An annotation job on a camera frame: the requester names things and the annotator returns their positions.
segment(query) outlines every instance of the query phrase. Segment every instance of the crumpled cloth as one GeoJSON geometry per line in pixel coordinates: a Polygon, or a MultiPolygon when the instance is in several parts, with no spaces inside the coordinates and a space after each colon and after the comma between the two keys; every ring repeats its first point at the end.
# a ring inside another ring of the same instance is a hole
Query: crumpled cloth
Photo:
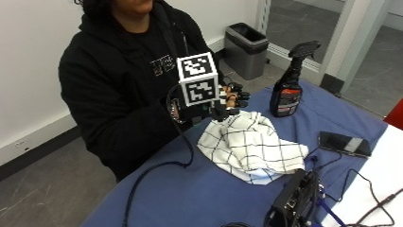
{"type": "Polygon", "coordinates": [[[278,138],[268,117],[244,111],[224,122],[210,122],[198,148],[221,169],[252,184],[268,184],[305,169],[309,153],[306,146],[278,138]]]}

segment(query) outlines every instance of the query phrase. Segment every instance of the black hoodie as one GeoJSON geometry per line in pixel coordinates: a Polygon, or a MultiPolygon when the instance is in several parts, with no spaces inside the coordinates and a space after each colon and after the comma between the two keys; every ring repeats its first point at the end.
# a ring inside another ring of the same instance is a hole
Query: black hoodie
{"type": "MultiPolygon", "coordinates": [[[[152,15],[174,59],[188,55],[189,46],[198,53],[210,51],[185,12],[155,0],[152,15]]],[[[84,15],[80,29],[60,60],[61,98],[87,149],[121,180],[178,136],[160,95],[174,84],[155,84],[145,50],[115,20],[93,21],[84,15]]]]}

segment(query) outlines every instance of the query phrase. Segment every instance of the black trigger sprayer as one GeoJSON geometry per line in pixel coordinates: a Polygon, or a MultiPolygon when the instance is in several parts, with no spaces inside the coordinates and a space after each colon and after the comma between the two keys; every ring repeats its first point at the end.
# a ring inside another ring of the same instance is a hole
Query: black trigger sprayer
{"type": "Polygon", "coordinates": [[[270,100],[270,110],[277,117],[289,116],[297,111],[302,97],[302,88],[298,85],[302,62],[309,56],[314,58],[314,52],[319,46],[321,43],[318,41],[298,44],[289,53],[289,58],[293,58],[291,64],[274,85],[270,100]]]}

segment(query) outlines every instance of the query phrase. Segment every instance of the smartphone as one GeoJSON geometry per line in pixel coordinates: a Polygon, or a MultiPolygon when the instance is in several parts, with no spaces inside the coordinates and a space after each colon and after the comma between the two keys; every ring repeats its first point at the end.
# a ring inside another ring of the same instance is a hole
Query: smartphone
{"type": "Polygon", "coordinates": [[[369,141],[366,139],[337,134],[330,131],[319,132],[319,148],[365,158],[370,157],[371,154],[369,141]]]}

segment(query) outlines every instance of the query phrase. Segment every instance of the gray trash can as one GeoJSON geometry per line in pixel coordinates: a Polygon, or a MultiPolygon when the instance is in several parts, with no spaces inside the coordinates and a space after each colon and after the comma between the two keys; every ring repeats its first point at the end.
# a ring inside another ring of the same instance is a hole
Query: gray trash can
{"type": "Polygon", "coordinates": [[[245,23],[225,31],[225,63],[244,79],[262,76],[269,40],[245,23]]]}

